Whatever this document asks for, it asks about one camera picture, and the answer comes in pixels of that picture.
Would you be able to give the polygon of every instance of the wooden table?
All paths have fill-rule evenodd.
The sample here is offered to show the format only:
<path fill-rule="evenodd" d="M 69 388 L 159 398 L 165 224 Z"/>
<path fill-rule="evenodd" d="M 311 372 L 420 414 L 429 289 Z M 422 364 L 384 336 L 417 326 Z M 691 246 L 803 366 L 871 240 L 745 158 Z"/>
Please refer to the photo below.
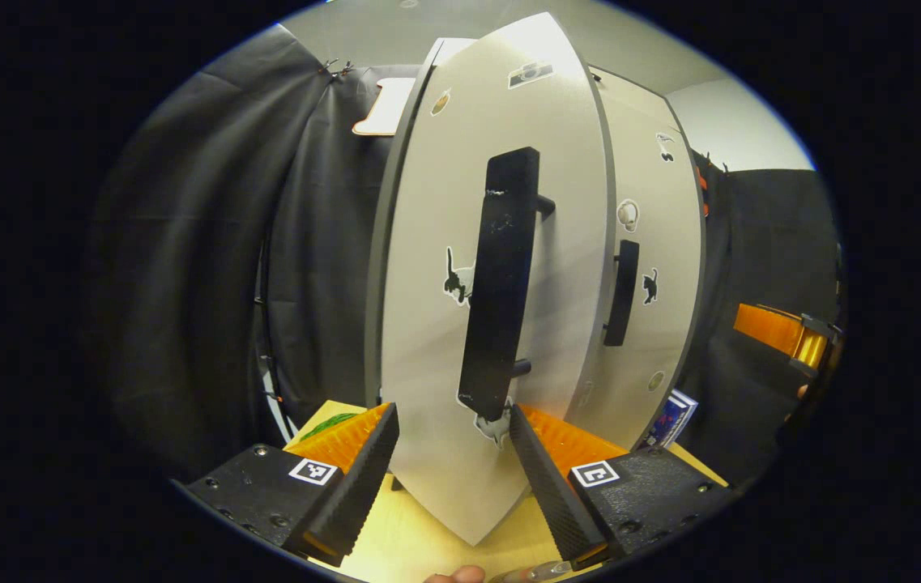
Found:
<path fill-rule="evenodd" d="M 288 446 L 294 445 L 300 436 L 331 416 L 364 411 L 361 406 L 324 402 Z M 710 479 L 727 485 L 679 445 L 672 444 L 670 451 Z M 478 487 L 478 484 L 458 484 L 458 487 Z M 479 565 L 485 569 L 489 579 L 501 572 L 558 560 L 561 560 L 561 555 L 557 553 L 546 519 L 531 493 L 518 502 L 489 536 L 472 547 L 442 526 L 411 494 L 405 490 L 393 492 L 392 474 L 389 473 L 382 481 L 382 488 L 371 506 L 352 554 L 344 558 L 341 567 L 334 568 L 318 560 L 309 561 L 332 572 L 370 583 L 422 583 L 432 573 L 449 575 L 464 564 Z M 589 571 L 593 568 L 568 573 L 553 581 L 571 579 Z"/>

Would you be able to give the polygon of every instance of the black door handle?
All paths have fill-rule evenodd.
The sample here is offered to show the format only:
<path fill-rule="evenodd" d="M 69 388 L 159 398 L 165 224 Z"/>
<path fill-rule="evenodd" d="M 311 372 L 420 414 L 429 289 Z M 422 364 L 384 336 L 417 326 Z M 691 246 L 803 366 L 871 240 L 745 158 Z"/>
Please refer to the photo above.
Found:
<path fill-rule="evenodd" d="M 523 147 L 489 159 L 475 282 L 467 319 L 457 399 L 487 421 L 504 413 L 515 373 L 531 269 L 535 213 L 554 204 L 538 195 L 539 152 Z"/>
<path fill-rule="evenodd" d="M 626 340 L 629 326 L 629 311 L 633 306 L 633 293 L 637 291 L 637 262 L 641 256 L 641 245 L 631 240 L 619 243 L 618 277 L 615 281 L 615 298 L 612 299 L 612 314 L 608 317 L 608 331 L 604 333 L 605 347 L 620 347 Z"/>

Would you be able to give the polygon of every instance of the black curtain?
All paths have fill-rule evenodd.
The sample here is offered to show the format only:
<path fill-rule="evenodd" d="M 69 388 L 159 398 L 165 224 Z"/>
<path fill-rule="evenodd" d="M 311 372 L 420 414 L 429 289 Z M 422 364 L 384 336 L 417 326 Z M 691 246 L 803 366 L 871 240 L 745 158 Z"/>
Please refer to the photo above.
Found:
<path fill-rule="evenodd" d="M 309 115 L 272 221 L 269 347 L 285 406 L 301 427 L 327 399 L 366 406 L 367 263 L 391 137 L 357 136 L 389 77 L 420 66 L 361 67 Z"/>
<path fill-rule="evenodd" d="M 127 434 L 185 481 L 269 435 L 248 382 L 259 250 L 331 77 L 283 26 L 180 86 L 127 144 L 87 254 L 86 344 Z"/>
<path fill-rule="evenodd" d="M 677 443 L 739 486 L 778 456 L 776 434 L 808 378 L 735 332 L 738 304 L 835 321 L 838 235 L 818 173 L 724 172 L 697 153 L 696 163 L 708 184 L 704 304 L 677 387 L 700 405 Z"/>

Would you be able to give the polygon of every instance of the white wall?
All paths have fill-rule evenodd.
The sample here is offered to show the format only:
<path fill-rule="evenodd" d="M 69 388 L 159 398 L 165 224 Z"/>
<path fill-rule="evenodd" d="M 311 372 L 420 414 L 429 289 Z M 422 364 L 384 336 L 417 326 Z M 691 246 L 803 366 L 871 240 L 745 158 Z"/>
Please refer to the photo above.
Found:
<path fill-rule="evenodd" d="M 597 0 L 334 0 L 284 19 L 320 60 L 420 64 L 439 36 L 480 38 L 548 11 L 587 63 L 665 95 L 727 77 L 718 64 L 633 12 Z"/>
<path fill-rule="evenodd" d="M 793 130 L 756 93 L 735 79 L 720 79 L 666 95 L 695 151 L 734 170 L 815 170 Z"/>

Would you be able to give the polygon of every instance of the black cat sticker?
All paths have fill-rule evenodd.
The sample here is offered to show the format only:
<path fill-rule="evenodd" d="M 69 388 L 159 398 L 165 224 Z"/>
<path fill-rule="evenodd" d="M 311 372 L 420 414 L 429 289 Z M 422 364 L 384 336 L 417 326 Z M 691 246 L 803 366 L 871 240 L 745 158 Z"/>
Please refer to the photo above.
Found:
<path fill-rule="evenodd" d="M 644 291 L 648 292 L 648 296 L 644 299 L 645 306 L 658 299 L 658 270 L 655 268 L 651 270 L 654 272 L 654 277 L 644 275 Z"/>
<path fill-rule="evenodd" d="M 446 247 L 446 281 L 442 292 L 457 303 L 471 307 L 471 293 L 475 290 L 475 266 L 453 269 L 453 248 Z"/>
<path fill-rule="evenodd" d="M 475 414 L 475 428 L 482 434 L 485 439 L 492 440 L 497 444 L 497 449 L 504 449 L 504 438 L 508 435 L 508 428 L 511 427 L 511 406 L 514 405 L 514 399 L 507 395 L 507 401 L 504 402 L 504 414 L 496 421 L 486 421 L 481 415 Z"/>
<path fill-rule="evenodd" d="M 676 140 L 668 137 L 667 134 L 658 132 L 655 134 L 655 141 L 658 143 L 658 148 L 661 149 L 661 159 L 663 159 L 665 162 L 672 162 L 674 158 L 672 158 L 672 154 L 670 154 L 670 152 L 665 149 L 665 143 L 675 143 Z"/>

